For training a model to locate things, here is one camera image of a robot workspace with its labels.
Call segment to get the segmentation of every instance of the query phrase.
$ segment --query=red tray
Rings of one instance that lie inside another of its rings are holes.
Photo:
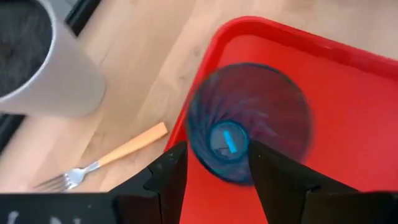
[[[194,90],[217,68],[270,65],[313,111],[305,165],[362,191],[398,190],[398,62],[260,17],[229,21],[213,37],[166,149],[185,140]],[[267,223],[254,187],[224,182],[189,150],[183,224]]]

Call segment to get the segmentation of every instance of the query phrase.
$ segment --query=white cylindrical container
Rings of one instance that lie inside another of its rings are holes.
[[[50,18],[49,52],[30,80],[0,97],[0,111],[40,116],[86,115],[101,103],[106,89],[104,76],[82,51],[71,31],[56,18],[51,4],[46,0],[35,1]]]

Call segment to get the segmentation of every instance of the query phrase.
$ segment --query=wooden handle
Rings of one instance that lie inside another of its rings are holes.
[[[115,161],[116,159],[120,159],[123,156],[126,156],[132,152],[137,151],[138,149],[142,149],[143,147],[155,142],[161,137],[167,134],[166,125],[161,122],[156,124],[154,127],[150,128],[146,132],[138,135],[127,143],[119,146],[117,149],[113,150],[109,154],[103,156],[98,160],[98,165],[105,166],[106,164]]]

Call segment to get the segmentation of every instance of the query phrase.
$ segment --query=wooden table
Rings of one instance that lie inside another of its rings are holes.
[[[107,78],[84,118],[27,118],[0,157],[0,191],[25,192],[87,165],[159,121],[169,129],[217,28],[243,15],[398,58],[396,0],[103,0],[79,41]],[[164,150],[167,138],[88,176],[76,191],[108,191]]]

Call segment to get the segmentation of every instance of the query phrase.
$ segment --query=cup rim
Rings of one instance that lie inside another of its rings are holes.
[[[11,100],[13,97],[15,97],[16,95],[20,94],[22,91],[24,91],[26,88],[28,88],[28,86],[34,82],[34,80],[37,78],[38,74],[40,74],[42,72],[42,70],[44,69],[44,67],[46,66],[46,64],[48,64],[50,57],[53,53],[53,48],[54,48],[54,43],[55,43],[55,39],[57,38],[57,17],[55,16],[55,12],[51,6],[51,4],[46,1],[46,0],[29,0],[29,1],[33,1],[36,2],[37,4],[40,4],[44,10],[47,13],[47,16],[50,19],[50,25],[51,25],[51,30],[52,30],[52,35],[51,35],[51,43],[50,43],[50,47],[49,47],[49,51],[47,52],[47,55],[44,58],[43,63],[41,64],[41,66],[39,67],[39,69],[36,70],[36,72],[31,76],[30,79],[28,79],[24,84],[22,84],[21,86],[19,86],[18,88],[16,88],[15,90],[12,90],[10,93],[4,95],[4,96],[0,96],[0,104],[5,103],[8,100]]]

